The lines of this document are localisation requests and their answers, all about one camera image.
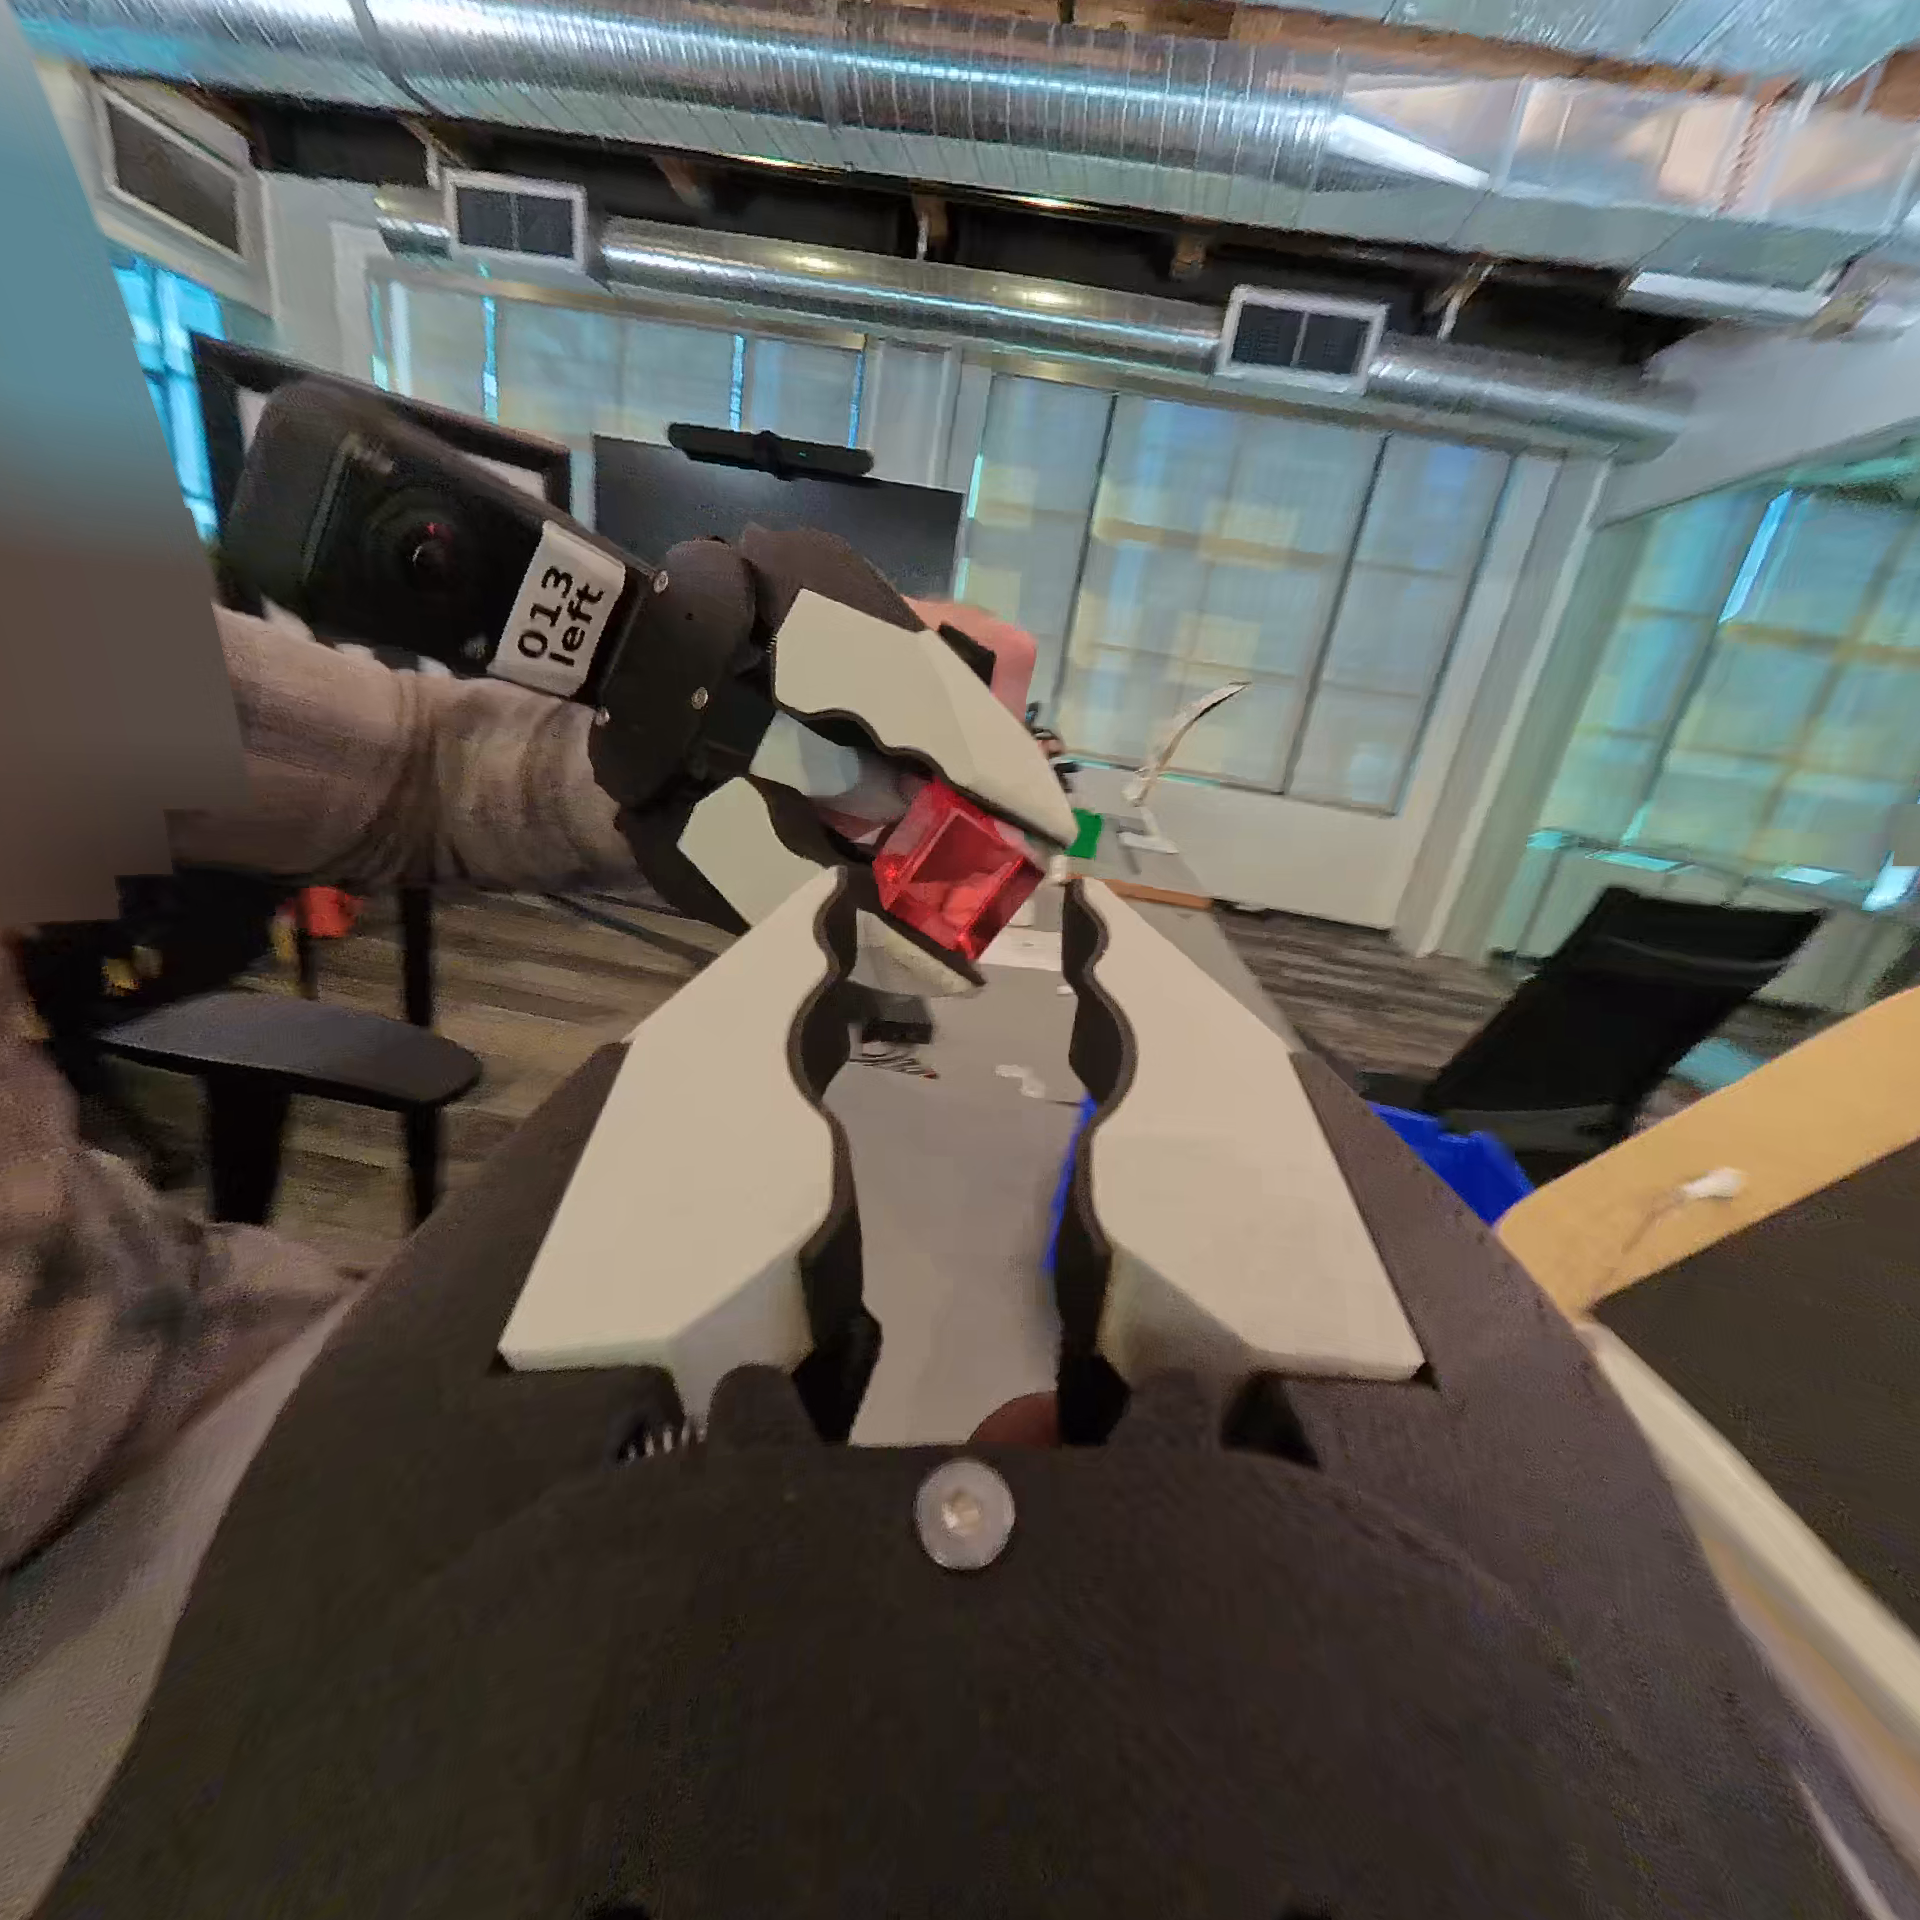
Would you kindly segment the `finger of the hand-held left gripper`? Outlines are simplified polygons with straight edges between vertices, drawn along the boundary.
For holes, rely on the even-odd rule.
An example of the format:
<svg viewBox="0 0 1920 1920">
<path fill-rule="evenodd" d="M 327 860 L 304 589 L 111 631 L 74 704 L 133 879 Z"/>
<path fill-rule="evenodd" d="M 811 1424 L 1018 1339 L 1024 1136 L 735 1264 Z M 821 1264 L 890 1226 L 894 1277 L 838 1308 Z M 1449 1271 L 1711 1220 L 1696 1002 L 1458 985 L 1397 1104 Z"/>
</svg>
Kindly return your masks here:
<svg viewBox="0 0 1920 1920">
<path fill-rule="evenodd" d="M 914 996 L 973 996 L 979 971 L 890 919 L 870 855 L 900 825 L 923 780 L 865 751 L 757 751 L 747 768 L 699 798 L 676 851 L 750 927 L 817 871 L 853 872 L 860 987 Z"/>
<path fill-rule="evenodd" d="M 902 629 L 802 589 L 772 641 L 780 713 L 861 746 L 1065 851 L 1077 825 L 1044 751 L 937 633 Z"/>
</svg>

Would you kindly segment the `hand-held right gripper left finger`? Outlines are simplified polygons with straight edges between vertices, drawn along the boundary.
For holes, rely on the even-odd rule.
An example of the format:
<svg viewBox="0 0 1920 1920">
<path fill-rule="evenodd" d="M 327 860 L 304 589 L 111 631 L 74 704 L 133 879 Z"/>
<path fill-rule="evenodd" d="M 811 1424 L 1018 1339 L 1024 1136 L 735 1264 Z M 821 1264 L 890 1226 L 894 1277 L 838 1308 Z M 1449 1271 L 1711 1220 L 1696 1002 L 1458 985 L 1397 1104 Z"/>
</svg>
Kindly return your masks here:
<svg viewBox="0 0 1920 1920">
<path fill-rule="evenodd" d="M 852 875 L 803 887 L 630 1034 L 496 1354 L 516 1375 L 790 1373 L 863 1316 Z"/>
</svg>

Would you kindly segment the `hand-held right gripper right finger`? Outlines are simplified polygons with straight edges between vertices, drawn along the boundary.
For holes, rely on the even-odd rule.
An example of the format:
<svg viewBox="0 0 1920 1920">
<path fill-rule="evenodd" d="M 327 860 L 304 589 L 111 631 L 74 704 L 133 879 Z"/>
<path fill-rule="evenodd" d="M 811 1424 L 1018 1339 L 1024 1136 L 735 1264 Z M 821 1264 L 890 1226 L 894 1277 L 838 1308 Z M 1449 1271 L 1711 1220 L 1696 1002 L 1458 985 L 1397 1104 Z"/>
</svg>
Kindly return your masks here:
<svg viewBox="0 0 1920 1920">
<path fill-rule="evenodd" d="M 1052 1291 L 1061 1375 L 1406 1383 L 1425 1354 L 1283 1037 L 1100 880 L 1068 884 L 1091 1099 Z"/>
</svg>

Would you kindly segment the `red transparent cube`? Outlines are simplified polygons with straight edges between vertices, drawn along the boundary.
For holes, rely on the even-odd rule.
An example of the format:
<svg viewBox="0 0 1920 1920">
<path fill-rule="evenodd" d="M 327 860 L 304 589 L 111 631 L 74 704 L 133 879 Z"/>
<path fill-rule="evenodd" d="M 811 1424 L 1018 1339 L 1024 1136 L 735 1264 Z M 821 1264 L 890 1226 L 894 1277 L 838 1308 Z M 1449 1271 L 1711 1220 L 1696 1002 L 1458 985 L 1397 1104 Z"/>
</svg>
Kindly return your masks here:
<svg viewBox="0 0 1920 1920">
<path fill-rule="evenodd" d="M 871 857 L 879 909 L 935 948 L 977 963 L 1044 880 L 1016 829 L 940 780 L 923 783 Z"/>
</svg>

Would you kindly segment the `person's left forearm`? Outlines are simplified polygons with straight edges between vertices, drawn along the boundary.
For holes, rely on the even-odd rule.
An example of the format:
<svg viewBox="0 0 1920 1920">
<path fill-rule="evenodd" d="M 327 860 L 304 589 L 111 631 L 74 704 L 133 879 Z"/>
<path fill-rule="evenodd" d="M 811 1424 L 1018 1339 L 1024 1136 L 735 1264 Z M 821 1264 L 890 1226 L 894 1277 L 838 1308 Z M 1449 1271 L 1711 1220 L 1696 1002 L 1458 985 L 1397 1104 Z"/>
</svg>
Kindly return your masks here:
<svg viewBox="0 0 1920 1920">
<path fill-rule="evenodd" d="M 491 678 L 397 670 L 295 621 L 211 613 L 247 797 L 174 812 L 192 866 L 368 897 L 429 884 L 505 895 L 636 887 L 589 762 L 589 713 Z"/>
</svg>

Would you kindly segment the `black television screen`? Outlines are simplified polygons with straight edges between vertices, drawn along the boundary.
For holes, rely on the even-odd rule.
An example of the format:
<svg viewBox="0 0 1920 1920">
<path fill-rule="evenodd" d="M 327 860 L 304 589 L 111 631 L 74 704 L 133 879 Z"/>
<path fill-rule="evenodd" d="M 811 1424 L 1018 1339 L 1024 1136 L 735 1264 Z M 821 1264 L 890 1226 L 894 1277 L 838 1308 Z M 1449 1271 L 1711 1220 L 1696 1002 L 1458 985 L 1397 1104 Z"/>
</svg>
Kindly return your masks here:
<svg viewBox="0 0 1920 1920">
<path fill-rule="evenodd" d="M 691 540 L 746 532 L 823 532 L 844 540 L 909 598 L 944 598 L 956 562 L 960 492 L 852 472 L 844 460 L 774 466 L 753 439 L 720 459 L 725 435 L 699 428 L 699 451 L 609 436 L 589 442 L 589 527 L 633 562 L 660 566 Z"/>
</svg>

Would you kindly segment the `black framed marker sign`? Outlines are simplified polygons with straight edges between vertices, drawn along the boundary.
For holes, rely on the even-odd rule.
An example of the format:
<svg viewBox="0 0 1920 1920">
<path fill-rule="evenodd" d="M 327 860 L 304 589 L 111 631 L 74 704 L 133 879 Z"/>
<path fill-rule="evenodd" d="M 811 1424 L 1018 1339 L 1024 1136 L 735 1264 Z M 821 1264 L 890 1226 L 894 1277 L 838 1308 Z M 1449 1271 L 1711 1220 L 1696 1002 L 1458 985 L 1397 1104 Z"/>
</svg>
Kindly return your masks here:
<svg viewBox="0 0 1920 1920">
<path fill-rule="evenodd" d="M 368 382 L 321 372 L 293 358 L 218 341 L 210 335 L 194 332 L 187 344 L 200 396 L 211 527 L 215 531 L 226 527 L 268 400 L 280 389 L 299 382 L 318 382 L 351 399 L 377 403 L 511 486 L 566 515 L 571 511 L 571 454 L 566 445 L 471 419 L 427 400 L 397 396 Z"/>
</svg>

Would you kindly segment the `blue plastic bin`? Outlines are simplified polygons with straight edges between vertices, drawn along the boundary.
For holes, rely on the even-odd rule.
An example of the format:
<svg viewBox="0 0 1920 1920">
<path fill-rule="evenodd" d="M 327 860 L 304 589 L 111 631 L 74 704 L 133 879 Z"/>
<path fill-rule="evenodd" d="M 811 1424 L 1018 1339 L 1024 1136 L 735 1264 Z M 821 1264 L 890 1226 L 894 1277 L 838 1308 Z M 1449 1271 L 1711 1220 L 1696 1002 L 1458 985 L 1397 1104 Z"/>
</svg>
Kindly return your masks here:
<svg viewBox="0 0 1920 1920">
<path fill-rule="evenodd" d="M 1490 1132 L 1458 1132 L 1441 1118 L 1375 1101 L 1370 1101 L 1368 1108 L 1419 1165 L 1427 1166 L 1430 1175 L 1451 1190 L 1467 1213 L 1473 1213 L 1480 1224 L 1496 1226 L 1506 1213 L 1533 1193 L 1531 1180 L 1514 1152 Z M 1040 1273 L 1045 1280 L 1054 1277 L 1077 1147 L 1094 1113 L 1096 1101 L 1081 1096 L 1072 1115 L 1072 1135 L 1049 1197 L 1041 1236 Z"/>
</svg>

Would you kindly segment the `white tilted board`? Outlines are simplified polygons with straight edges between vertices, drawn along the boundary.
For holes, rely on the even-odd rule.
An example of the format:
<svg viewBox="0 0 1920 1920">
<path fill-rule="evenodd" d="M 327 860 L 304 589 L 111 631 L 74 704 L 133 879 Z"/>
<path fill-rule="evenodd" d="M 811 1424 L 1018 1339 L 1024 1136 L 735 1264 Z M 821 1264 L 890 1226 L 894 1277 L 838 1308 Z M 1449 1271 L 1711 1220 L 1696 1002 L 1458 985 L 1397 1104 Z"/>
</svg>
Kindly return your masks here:
<svg viewBox="0 0 1920 1920">
<path fill-rule="evenodd" d="M 1251 685 L 1248 681 L 1222 682 L 1187 700 L 1183 709 L 1178 709 L 1164 725 L 1164 731 L 1154 746 L 1142 757 L 1140 764 L 1127 777 L 1122 788 L 1124 804 L 1133 811 L 1143 808 L 1156 784 L 1179 757 L 1187 734 L 1211 713 L 1248 693 L 1250 686 Z"/>
</svg>

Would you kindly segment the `black video bar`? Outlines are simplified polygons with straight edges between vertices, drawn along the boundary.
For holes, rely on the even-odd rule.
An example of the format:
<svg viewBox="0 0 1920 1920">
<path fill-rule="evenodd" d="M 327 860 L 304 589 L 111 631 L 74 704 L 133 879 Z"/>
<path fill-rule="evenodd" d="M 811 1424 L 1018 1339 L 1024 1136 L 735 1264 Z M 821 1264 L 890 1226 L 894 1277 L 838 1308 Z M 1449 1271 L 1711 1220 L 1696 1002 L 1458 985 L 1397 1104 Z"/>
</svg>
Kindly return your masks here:
<svg viewBox="0 0 1920 1920">
<path fill-rule="evenodd" d="M 874 475 L 874 454 L 865 448 L 806 442 L 772 430 L 671 422 L 666 427 L 666 442 L 695 464 L 761 472 L 781 483 L 820 478 L 833 484 L 863 484 Z"/>
</svg>

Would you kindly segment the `white air vent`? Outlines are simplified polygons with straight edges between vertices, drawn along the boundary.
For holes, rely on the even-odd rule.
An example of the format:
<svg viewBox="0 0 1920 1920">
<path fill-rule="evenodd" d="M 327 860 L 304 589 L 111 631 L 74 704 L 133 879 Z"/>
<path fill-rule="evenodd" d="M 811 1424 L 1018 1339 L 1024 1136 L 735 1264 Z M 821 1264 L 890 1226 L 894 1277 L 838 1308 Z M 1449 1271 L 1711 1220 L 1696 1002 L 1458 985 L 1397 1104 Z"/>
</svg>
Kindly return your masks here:
<svg viewBox="0 0 1920 1920">
<path fill-rule="evenodd" d="M 573 183 L 456 166 L 439 195 L 452 259 L 564 276 L 594 267 L 589 201 Z"/>
<path fill-rule="evenodd" d="M 1374 371 L 1390 306 L 1241 284 L 1222 312 L 1211 376 L 1353 396 Z"/>
</svg>

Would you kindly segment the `black office chair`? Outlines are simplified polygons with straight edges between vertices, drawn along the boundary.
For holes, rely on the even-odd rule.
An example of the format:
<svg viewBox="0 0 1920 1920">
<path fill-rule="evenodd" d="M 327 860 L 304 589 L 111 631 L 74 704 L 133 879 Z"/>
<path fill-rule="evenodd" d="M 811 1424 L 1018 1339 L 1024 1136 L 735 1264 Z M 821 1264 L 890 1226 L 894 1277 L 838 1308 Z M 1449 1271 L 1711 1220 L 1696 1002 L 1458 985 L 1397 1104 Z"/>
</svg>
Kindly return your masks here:
<svg viewBox="0 0 1920 1920">
<path fill-rule="evenodd" d="M 1611 1151 L 1698 1044 L 1819 931 L 1815 911 L 1606 888 L 1515 993 L 1427 1079 L 1362 1071 L 1370 1104 L 1488 1135 L 1535 1187 Z"/>
</svg>

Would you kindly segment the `wooden board with black panel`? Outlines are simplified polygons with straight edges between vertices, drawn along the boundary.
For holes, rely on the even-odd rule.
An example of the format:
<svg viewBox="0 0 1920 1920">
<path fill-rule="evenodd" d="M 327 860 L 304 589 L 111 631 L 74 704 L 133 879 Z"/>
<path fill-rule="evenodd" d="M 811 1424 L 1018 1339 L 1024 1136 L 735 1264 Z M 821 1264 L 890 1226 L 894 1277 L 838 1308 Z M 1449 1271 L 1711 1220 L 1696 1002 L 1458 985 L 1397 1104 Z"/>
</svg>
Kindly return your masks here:
<svg viewBox="0 0 1920 1920">
<path fill-rule="evenodd" d="M 1510 1208 L 1748 1637 L 1917 1841 L 1917 993 Z"/>
</svg>

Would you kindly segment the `large silver ceiling duct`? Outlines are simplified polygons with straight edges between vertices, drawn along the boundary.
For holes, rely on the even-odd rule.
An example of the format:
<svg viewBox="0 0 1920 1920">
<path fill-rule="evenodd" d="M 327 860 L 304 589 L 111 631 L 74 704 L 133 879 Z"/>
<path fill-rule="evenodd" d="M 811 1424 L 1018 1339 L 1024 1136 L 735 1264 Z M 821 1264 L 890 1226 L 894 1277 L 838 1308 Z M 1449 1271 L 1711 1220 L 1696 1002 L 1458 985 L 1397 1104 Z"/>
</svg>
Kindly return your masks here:
<svg viewBox="0 0 1920 1920">
<path fill-rule="evenodd" d="M 1915 120 L 898 4 L 32 2 L 97 75 L 1756 289 L 1915 272 Z"/>
</svg>

